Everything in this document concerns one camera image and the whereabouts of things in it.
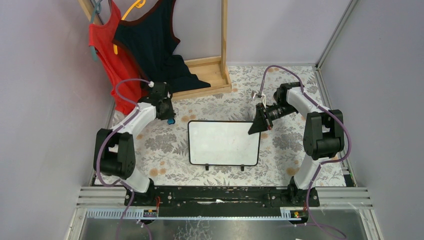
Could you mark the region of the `blue whiteboard eraser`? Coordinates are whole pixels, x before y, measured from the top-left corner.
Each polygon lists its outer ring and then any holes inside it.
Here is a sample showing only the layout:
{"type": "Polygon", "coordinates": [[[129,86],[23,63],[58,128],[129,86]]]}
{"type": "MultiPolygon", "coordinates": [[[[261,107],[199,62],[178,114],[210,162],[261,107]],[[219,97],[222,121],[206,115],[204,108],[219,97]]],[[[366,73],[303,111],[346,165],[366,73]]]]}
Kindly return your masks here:
{"type": "Polygon", "coordinates": [[[174,125],[176,123],[176,120],[174,118],[170,118],[167,120],[168,125],[174,125]]]}

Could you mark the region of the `black framed whiteboard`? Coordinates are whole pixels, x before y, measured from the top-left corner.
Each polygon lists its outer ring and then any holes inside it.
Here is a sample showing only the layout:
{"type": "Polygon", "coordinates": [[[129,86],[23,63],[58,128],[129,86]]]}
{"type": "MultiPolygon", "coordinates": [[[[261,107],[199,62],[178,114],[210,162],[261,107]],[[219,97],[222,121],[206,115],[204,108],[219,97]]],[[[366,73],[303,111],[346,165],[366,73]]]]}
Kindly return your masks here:
{"type": "Polygon", "coordinates": [[[188,159],[191,165],[256,166],[260,133],[248,134],[252,121],[191,120],[187,124],[188,159]]]}

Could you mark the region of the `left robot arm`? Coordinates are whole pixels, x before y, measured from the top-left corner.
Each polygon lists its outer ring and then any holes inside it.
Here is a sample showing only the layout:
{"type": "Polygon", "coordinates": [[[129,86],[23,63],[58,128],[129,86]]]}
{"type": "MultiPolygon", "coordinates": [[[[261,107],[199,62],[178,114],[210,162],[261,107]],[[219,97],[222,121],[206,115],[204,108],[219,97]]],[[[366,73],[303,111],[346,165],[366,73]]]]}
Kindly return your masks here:
{"type": "Polygon", "coordinates": [[[145,194],[154,185],[153,181],[136,171],[135,139],[152,121],[175,123],[176,113],[172,104],[173,91],[167,82],[144,80],[148,94],[138,101],[124,97],[119,88],[115,92],[122,100],[134,105],[124,120],[110,129],[101,128],[95,139],[93,169],[100,183],[105,187],[122,184],[126,189],[145,194]]]}

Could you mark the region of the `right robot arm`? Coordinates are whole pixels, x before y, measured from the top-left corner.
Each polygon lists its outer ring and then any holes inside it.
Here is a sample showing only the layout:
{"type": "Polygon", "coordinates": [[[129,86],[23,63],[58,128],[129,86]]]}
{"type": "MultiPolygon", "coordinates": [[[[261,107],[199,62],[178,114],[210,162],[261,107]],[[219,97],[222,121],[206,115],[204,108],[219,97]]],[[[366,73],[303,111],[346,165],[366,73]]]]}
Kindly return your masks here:
{"type": "Polygon", "coordinates": [[[302,138],[305,157],[291,185],[296,190],[314,187],[319,166],[330,161],[345,147],[343,113],[319,105],[309,97],[300,82],[282,83],[273,95],[275,103],[260,102],[255,106],[253,123],[248,134],[271,130],[274,121],[292,113],[305,118],[302,138]]]}

